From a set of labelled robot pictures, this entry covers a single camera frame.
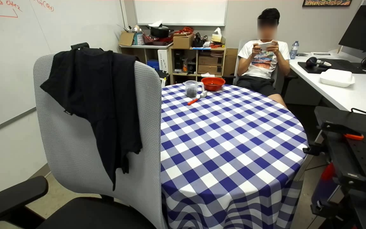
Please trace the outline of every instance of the water bottle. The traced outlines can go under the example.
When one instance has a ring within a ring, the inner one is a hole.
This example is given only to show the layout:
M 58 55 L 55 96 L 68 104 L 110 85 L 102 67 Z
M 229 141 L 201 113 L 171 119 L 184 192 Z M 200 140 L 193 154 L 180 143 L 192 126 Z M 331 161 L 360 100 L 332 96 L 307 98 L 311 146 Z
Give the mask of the water bottle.
M 297 50 L 299 49 L 299 41 L 295 41 L 292 45 L 292 49 L 290 51 L 290 58 L 294 59 L 296 58 Z

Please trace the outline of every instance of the blue and white checkered tablecloth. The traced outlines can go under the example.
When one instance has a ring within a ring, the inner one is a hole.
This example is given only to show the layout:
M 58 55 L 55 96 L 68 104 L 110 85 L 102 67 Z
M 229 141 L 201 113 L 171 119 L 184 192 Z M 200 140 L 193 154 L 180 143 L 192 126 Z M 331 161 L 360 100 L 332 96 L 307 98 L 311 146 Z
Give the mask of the blue and white checkered tablecloth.
M 282 105 L 224 85 L 191 106 L 162 89 L 161 183 L 171 229 L 290 228 L 307 138 Z

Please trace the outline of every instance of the black chair seat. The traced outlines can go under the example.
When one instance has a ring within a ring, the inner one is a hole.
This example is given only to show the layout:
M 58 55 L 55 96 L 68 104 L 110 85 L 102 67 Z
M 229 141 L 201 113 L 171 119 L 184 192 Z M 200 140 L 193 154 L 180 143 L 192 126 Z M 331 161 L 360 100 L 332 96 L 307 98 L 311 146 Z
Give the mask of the black chair seat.
M 37 229 L 48 228 L 155 229 L 149 220 L 131 207 L 89 197 L 69 201 Z

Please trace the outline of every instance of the black pot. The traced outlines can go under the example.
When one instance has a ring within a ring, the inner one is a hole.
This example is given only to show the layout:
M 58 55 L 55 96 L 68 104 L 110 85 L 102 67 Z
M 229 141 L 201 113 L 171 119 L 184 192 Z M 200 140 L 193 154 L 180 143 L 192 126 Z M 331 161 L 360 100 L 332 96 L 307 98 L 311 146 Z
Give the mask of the black pot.
M 150 27 L 147 26 L 151 30 L 151 35 L 157 38 L 167 38 L 170 32 L 173 32 L 173 29 L 169 29 L 166 26 L 160 25 L 159 27 Z

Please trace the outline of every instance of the hand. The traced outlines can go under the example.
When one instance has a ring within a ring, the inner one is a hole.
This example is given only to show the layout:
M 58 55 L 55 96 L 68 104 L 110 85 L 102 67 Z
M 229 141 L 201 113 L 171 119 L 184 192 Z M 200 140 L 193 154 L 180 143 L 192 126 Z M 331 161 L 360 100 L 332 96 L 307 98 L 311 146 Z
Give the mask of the hand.
M 272 41 L 274 43 L 274 45 L 269 45 L 268 47 L 266 47 L 266 50 L 269 52 L 273 52 L 275 55 L 277 55 L 279 53 L 279 45 L 277 41 Z
M 261 47 L 259 46 L 258 43 L 254 44 L 254 47 L 252 48 L 252 57 L 254 58 L 256 55 L 261 53 Z

